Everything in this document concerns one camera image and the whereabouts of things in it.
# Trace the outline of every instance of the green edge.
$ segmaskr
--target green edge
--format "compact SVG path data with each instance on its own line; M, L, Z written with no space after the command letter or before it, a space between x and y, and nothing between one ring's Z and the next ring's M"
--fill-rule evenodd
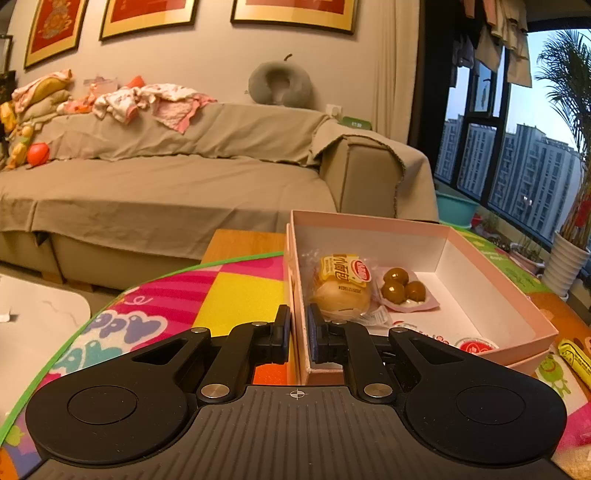
M176 272L162 275L161 277L155 278L150 281L160 280L161 278L171 277L171 276L176 275L178 273L188 272L191 270L199 270L201 268L216 267L218 265L224 265L227 263L244 262L246 260L258 260L260 258L279 257L280 255L283 255L283 252L273 252L270 254L259 254L259 255L249 255L247 257L229 258L228 260L220 260L217 262L209 262L209 263L195 265L194 267L183 268L182 270L177 270ZM52 356L51 359L46 363L46 365L39 371L37 376L33 379L31 384L27 387L27 389L24 391L24 393L18 399L16 405L14 405L14 408L11 410L8 417L6 417L6 419L4 420L4 423L2 424L2 426L0 426L0 446L2 446L2 444L4 443L4 440L6 439L8 432L10 432L10 429L12 428L12 425L14 424L15 420L17 419L19 413L25 407L25 405L27 404L29 399L33 396L33 393L35 392L35 389L37 388L39 383L41 383L41 380L43 380L43 378L49 373L49 370L51 370L51 367L53 366L53 364L55 364L60 359L60 357L66 352L66 350L72 344L72 342L74 342L74 340L76 340L76 338L78 338L78 336L84 331L84 329L88 326L88 324L90 322L92 322L97 317L97 315L99 313L103 312L111 305L117 303L119 301L119 299L125 294L125 292L128 291L130 288L128 288L127 290L122 292L120 295L118 295L117 298L114 299L112 302L109 302L107 305L105 305L105 307L101 311L99 311L96 315L91 317L90 320L88 320L88 322L86 322L82 327L80 327L76 331L76 333L74 335L72 335L66 341L66 343L64 343L64 345L61 346L61 348L56 352L56 354L54 356Z

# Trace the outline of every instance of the sky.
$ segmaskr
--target sky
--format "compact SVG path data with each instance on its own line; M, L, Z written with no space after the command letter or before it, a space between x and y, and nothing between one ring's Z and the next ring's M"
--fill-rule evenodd
M539 71L537 59L544 42L552 35L552 32L537 32L528 35L532 77ZM456 88L450 89L446 118L457 118L458 115L463 115L466 107L469 74L470 70L467 68L459 69ZM537 127L549 138L566 142L574 147L574 139L568 126L552 109L546 99L547 85L548 82L533 79L531 89L517 85L511 87L511 101L509 103L506 130L515 132L517 124L525 124ZM502 82L498 81L495 96L495 115L498 115L501 107L501 90Z

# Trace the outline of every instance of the potted plant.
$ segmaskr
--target potted plant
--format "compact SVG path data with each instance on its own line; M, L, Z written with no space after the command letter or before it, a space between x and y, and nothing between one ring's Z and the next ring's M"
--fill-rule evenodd
M544 261L540 257L541 250L541 245L523 235L518 244L511 244L509 256L532 275L537 275L544 268Z
M474 229L483 238L500 238L498 232L499 218L492 212L488 212L484 220Z
M569 126L581 162L582 182L569 215L554 234L552 252L542 282L563 297L589 259L591 233L591 39L567 30L554 34L538 56L537 80L549 82L554 110Z

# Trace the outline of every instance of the orange ball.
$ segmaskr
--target orange ball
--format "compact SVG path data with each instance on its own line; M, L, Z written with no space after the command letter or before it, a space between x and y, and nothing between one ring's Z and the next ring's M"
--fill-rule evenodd
M27 162L33 167L43 165L49 160L49 146L46 143L33 143L27 152Z

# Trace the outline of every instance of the yellow square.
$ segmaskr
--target yellow square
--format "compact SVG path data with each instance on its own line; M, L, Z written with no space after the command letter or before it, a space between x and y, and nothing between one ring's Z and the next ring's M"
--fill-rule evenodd
M283 302L282 281L220 272L193 326L209 328L212 337L227 335L241 323L273 322Z

